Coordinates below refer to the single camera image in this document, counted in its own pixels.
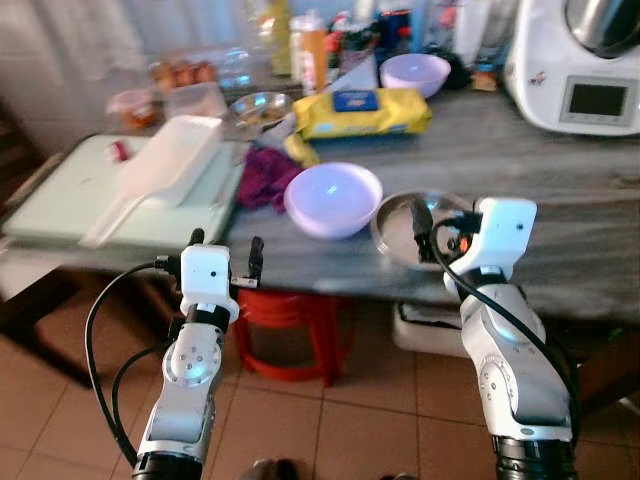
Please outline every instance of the white kitchen appliance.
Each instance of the white kitchen appliance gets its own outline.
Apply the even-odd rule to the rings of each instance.
[[[529,122],[567,133],[640,133],[639,20],[619,9],[635,12],[635,1],[522,0],[505,82]]]

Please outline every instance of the purple cloth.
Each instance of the purple cloth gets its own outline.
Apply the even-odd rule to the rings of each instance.
[[[302,171],[284,153],[272,148],[251,147],[236,199],[240,205],[255,209],[271,203],[278,213],[284,212],[284,190]]]

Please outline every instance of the tiled floor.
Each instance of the tiled floor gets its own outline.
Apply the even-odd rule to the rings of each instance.
[[[77,358],[96,293],[83,291],[41,322],[47,338]],[[320,381],[278,383],[243,372],[228,341],[203,478],[234,480],[255,459],[282,456],[296,461],[305,480],[377,480],[399,472],[422,480],[495,478],[470,361],[397,349],[389,315],[384,304],[365,306],[345,375],[328,389]],[[107,383],[150,341],[137,325],[114,303],[98,319],[96,352]],[[269,345],[282,352],[291,338]],[[160,389],[158,364],[158,357],[142,362],[123,384],[122,416],[135,442]],[[580,479],[637,479],[638,426],[638,417],[619,406],[585,420]],[[0,338],[0,480],[125,480],[128,472],[92,392]]]

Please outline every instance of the display screen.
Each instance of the display screen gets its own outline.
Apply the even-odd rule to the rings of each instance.
[[[569,111],[571,113],[586,113],[591,115],[622,115],[622,106],[626,87],[609,87],[606,85],[573,86],[573,96]]]

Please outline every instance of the yellow wet wipes pack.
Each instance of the yellow wet wipes pack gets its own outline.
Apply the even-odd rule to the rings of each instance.
[[[431,110],[413,88],[320,93],[293,104],[304,140],[388,133],[422,133]]]

